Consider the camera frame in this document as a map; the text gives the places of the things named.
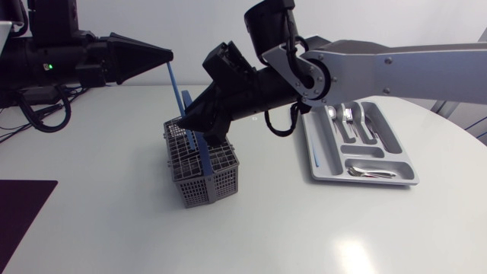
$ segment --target silver cutlery tray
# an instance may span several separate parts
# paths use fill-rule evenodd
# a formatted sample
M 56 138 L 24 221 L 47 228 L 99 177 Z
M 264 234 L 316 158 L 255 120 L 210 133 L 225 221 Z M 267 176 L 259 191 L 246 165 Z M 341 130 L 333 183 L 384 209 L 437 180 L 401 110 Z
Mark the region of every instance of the silver cutlery tray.
M 391 185 L 419 183 L 407 153 L 378 105 L 352 101 L 334 107 L 334 122 L 326 107 L 314 107 L 302 116 L 314 179 Z M 355 132 L 343 115 L 345 108 L 352 109 Z M 356 177 L 349 174 L 349 167 L 388 170 L 396 176 Z

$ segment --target fork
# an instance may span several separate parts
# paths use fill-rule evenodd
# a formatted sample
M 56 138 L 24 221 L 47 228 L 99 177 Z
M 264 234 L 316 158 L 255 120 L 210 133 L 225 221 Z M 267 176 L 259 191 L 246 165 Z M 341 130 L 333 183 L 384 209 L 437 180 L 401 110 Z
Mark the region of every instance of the fork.
M 357 129 L 355 129 L 355 127 L 353 125 L 352 109 L 349 107 L 345 108 L 345 118 L 346 118 L 346 121 L 349 125 L 350 130 L 352 130 L 354 132 L 355 136 L 358 137 Z

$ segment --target gray plastic basket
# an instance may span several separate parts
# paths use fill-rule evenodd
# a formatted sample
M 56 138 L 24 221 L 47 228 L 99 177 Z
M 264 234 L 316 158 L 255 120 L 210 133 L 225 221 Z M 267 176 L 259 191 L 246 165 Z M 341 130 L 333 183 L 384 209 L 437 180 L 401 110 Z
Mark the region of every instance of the gray plastic basket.
M 180 117 L 164 123 L 164 138 L 169 154 L 168 165 L 173 182 L 187 208 L 213 203 L 238 191 L 238 160 L 233 146 L 226 140 L 222 145 L 208 147 L 213 174 L 203 175 L 198 144 L 192 150 L 186 130 L 177 126 Z

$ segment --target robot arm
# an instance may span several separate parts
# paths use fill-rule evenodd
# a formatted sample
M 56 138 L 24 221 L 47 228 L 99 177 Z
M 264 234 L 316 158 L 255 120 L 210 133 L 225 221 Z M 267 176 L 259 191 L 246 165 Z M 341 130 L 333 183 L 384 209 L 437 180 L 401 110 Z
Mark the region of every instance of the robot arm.
M 256 54 L 267 67 L 251 68 L 233 43 L 222 44 L 203 63 L 213 83 L 186 109 L 180 127 L 204 132 L 216 145 L 232 120 L 262 111 L 274 132 L 267 110 L 292 102 L 293 125 L 293 110 L 306 113 L 371 95 L 487 104 L 487 43 L 389 48 L 305 40 L 298 36 L 293 8 L 293 0 L 265 0 L 245 14 Z M 305 48 L 301 56 L 295 54 L 297 42 Z M 217 59 L 218 66 L 208 66 L 209 59 Z

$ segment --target black device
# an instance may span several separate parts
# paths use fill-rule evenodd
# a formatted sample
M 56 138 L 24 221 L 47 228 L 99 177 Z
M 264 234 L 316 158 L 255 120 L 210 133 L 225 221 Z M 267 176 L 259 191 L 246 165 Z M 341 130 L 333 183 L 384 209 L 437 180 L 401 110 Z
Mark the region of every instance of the black device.
M 173 59 L 168 49 L 116 33 L 96 37 L 79 30 L 75 0 L 29 0 L 28 10 L 27 16 L 21 0 L 2 0 L 0 4 L 0 21 L 23 25 L 17 32 L 12 28 L 0 55 L 0 108 L 18 105 L 38 130 L 55 132 L 67 124 L 43 125 L 30 107 L 60 98 L 68 120 L 69 102 L 58 88 L 60 84 L 79 83 L 83 88 L 122 84 Z M 29 25 L 32 37 L 20 37 Z M 24 96 L 30 88 L 49 86 L 54 88 L 37 89 L 35 102 Z

